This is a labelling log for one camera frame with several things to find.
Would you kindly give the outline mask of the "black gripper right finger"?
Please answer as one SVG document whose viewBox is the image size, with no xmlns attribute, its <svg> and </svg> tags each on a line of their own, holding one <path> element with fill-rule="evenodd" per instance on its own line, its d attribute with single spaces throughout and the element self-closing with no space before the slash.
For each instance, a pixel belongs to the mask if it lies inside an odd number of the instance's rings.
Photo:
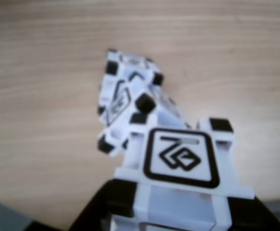
<svg viewBox="0 0 280 231">
<path fill-rule="evenodd" d="M 280 231 L 280 222 L 258 199 L 228 199 L 230 231 Z"/>
</svg>

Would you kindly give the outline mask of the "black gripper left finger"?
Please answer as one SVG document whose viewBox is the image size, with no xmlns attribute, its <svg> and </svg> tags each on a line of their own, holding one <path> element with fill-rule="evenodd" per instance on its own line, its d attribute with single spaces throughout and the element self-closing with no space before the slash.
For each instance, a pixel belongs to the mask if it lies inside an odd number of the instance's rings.
<svg viewBox="0 0 280 231">
<path fill-rule="evenodd" d="M 107 181 L 75 220 L 75 230 L 101 231 L 102 220 L 109 215 L 134 217 L 135 195 L 136 183 L 133 181 Z"/>
</svg>

